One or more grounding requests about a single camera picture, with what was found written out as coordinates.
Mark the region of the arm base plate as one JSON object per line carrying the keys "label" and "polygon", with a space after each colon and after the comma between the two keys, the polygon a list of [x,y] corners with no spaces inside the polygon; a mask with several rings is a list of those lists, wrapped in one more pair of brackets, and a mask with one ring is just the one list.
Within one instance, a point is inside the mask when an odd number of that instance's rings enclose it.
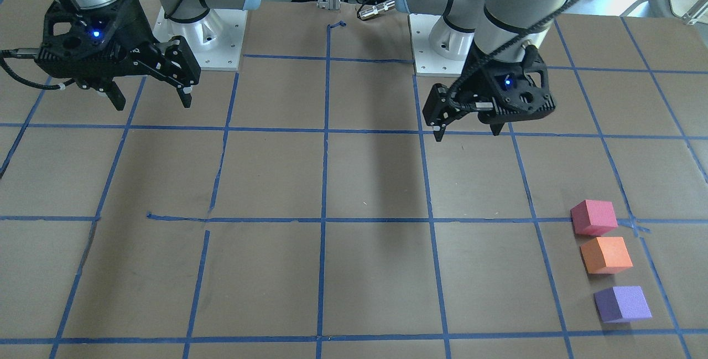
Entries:
{"label": "arm base plate", "polygon": [[242,9],[211,9],[204,19],[182,24],[166,19],[161,8],[153,34],[159,41],[185,37],[204,71],[238,71],[247,17]]}
{"label": "arm base plate", "polygon": [[410,14],[409,27],[417,76],[460,76],[473,32],[459,32],[434,14]]}

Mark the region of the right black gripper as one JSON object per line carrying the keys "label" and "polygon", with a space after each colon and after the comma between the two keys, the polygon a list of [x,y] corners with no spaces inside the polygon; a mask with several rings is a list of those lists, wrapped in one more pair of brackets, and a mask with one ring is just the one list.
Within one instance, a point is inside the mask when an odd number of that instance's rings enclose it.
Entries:
{"label": "right black gripper", "polygon": [[77,0],[55,0],[44,16],[43,41],[35,63],[51,77],[76,80],[106,97],[117,111],[126,97],[119,76],[152,76],[172,85],[184,108],[201,67],[185,37],[159,42],[139,0],[114,0],[79,8]]}

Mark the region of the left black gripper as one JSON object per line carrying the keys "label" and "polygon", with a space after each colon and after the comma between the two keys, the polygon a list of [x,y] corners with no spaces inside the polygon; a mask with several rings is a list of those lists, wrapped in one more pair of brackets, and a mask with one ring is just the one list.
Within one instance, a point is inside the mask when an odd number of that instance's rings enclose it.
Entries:
{"label": "left black gripper", "polygon": [[[423,105],[424,122],[433,128],[436,142],[449,124],[470,114],[449,104],[447,90],[446,85],[433,84]],[[547,66],[535,46],[524,49],[520,62],[491,60],[473,72],[459,89],[459,103],[490,124],[493,136],[501,134],[505,123],[541,119],[556,110]]]}

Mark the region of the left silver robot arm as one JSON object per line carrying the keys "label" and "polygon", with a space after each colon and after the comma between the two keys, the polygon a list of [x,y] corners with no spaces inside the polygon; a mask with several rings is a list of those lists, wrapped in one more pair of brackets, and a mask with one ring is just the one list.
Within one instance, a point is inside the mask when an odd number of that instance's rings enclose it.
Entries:
{"label": "left silver robot arm", "polygon": [[557,16],[579,0],[395,0],[401,13],[434,14],[449,37],[470,38],[461,75],[434,84],[422,115],[440,142],[446,128],[476,113],[494,135],[512,122],[556,110],[547,65],[539,54]]}

